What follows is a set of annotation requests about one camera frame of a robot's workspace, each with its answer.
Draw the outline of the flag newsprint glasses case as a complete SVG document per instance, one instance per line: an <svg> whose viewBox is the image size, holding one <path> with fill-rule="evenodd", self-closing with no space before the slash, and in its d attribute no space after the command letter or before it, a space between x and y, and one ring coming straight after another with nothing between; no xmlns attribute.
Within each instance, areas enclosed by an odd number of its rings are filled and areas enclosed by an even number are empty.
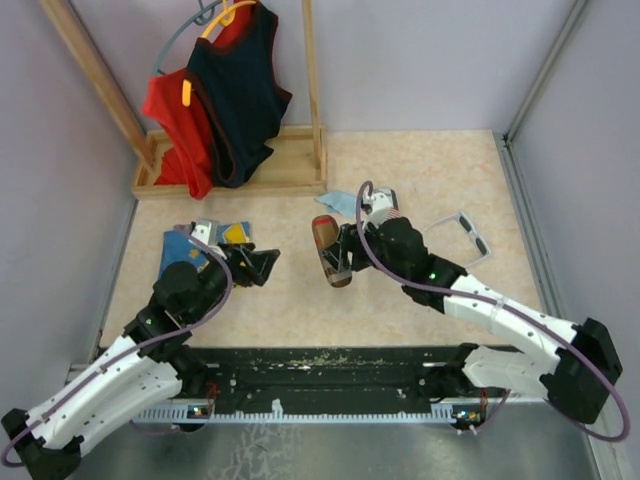
<svg viewBox="0 0 640 480"><path fill-rule="evenodd" d="M383 187L380 189L380 193L385 197L385 205L383 207L383 210L386 212L386 217L400 218L401 213L396 191L391 188Z"/></svg>

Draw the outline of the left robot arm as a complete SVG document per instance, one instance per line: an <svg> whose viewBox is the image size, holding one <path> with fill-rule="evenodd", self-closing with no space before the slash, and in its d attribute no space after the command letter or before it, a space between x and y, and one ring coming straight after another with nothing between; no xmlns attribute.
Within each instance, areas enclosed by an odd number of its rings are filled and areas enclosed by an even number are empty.
<svg viewBox="0 0 640 480"><path fill-rule="evenodd" d="M1 420L10 443L4 466L33 479L66 479L103 439L143 410L208 384L208 368L186 342L209 321L234 287L263 286L280 256L252 243L204 253L206 264L168 265L142 308L95 361L50 399ZM19 459L12 462L8 453Z"/></svg>

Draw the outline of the plaid glasses case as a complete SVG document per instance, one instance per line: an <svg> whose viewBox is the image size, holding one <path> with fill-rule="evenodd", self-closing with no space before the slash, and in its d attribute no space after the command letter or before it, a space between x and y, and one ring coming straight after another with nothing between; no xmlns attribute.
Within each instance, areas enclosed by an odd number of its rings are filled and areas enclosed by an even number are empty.
<svg viewBox="0 0 640 480"><path fill-rule="evenodd" d="M325 277L330 286L343 288L352 281L352 273L340 262L340 228L328 214L319 215L311 222L311 230Z"/></svg>

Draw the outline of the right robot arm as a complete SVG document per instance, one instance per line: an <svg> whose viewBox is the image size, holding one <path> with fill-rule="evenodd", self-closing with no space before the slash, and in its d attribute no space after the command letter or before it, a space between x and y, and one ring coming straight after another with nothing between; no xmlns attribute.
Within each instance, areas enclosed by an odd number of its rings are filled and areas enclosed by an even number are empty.
<svg viewBox="0 0 640 480"><path fill-rule="evenodd" d="M311 223L329 283L344 287L369 267L404 279L414 302L475 322L513 346L499 351L463 344L449 362L448 387L461 396L497 387L548 401L569 419L592 425L622 374L607 327L581 324L532 310L482 284L464 267L431 253L422 234L399 215L375 226L337 224L330 215Z"/></svg>

